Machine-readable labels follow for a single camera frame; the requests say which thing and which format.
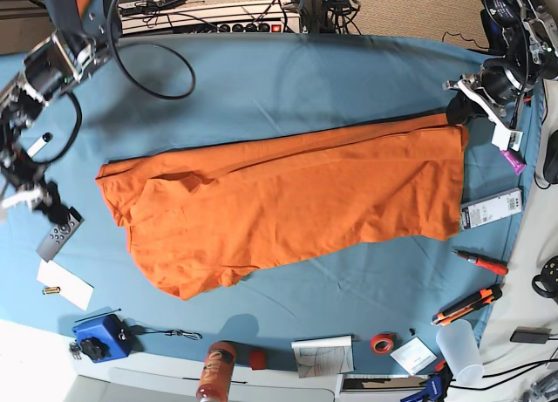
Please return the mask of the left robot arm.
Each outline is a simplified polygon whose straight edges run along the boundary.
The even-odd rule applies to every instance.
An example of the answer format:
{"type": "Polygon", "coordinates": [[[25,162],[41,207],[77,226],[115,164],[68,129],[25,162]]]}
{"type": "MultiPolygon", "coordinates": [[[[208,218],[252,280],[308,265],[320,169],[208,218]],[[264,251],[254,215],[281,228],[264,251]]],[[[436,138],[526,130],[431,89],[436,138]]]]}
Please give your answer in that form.
{"type": "Polygon", "coordinates": [[[490,58],[475,74],[444,83],[456,95],[446,108],[450,124],[484,115],[494,124],[492,144],[518,151],[524,102],[541,80],[557,79],[557,23],[543,0],[480,0],[490,58]]]}

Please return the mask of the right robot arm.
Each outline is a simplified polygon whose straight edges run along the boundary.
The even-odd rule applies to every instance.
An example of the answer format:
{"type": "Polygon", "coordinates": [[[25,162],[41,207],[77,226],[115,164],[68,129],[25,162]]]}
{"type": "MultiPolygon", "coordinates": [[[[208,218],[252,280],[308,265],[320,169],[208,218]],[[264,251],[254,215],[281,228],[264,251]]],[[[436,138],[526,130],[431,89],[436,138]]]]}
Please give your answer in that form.
{"type": "Polygon", "coordinates": [[[68,152],[81,127],[83,115],[74,87],[110,59],[110,45],[121,29],[119,20],[110,16],[117,0],[102,1],[102,16],[85,25],[86,4],[78,0],[42,0],[54,31],[30,51],[24,59],[24,69],[1,91],[1,174],[16,190],[3,200],[5,208],[24,201],[52,223],[66,224],[70,220],[70,210],[61,201],[57,185],[46,181],[44,173],[68,152]],[[75,125],[56,156],[35,161],[21,146],[19,136],[60,97],[67,97],[73,104],[75,125]]]}

